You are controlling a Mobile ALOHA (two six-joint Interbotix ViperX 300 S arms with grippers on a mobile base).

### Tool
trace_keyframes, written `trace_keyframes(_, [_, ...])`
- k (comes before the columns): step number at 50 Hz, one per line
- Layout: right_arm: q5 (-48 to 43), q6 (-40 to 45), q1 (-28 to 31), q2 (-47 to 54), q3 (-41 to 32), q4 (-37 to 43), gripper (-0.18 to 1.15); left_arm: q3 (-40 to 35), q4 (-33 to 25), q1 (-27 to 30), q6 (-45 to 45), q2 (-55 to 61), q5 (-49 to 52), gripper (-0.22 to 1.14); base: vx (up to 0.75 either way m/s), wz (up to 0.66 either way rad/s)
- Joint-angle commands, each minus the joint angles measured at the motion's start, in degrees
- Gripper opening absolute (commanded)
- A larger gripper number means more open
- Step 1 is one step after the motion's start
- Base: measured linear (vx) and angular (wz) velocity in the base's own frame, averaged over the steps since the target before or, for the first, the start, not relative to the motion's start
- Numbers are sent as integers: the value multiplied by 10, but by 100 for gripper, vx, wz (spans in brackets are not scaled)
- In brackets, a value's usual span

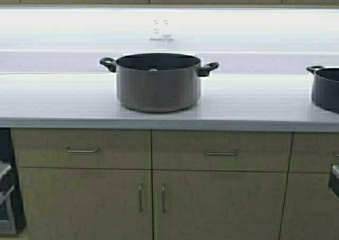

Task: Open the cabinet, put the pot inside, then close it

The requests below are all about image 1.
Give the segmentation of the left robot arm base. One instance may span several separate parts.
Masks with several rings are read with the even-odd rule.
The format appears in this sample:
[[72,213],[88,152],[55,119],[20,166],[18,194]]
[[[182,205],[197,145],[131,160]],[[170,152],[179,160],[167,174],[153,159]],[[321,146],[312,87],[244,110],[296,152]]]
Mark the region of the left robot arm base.
[[8,164],[8,163],[0,163],[0,178],[2,179],[6,175],[8,175],[8,173],[10,173],[11,170],[12,170],[12,167],[11,167],[10,164]]

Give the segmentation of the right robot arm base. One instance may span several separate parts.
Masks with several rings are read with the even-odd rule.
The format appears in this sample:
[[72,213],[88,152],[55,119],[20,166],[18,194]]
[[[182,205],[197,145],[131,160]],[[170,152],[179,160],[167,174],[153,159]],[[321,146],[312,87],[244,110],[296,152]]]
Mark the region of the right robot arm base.
[[338,164],[334,164],[331,167],[331,173],[329,178],[329,189],[339,197],[339,169]]

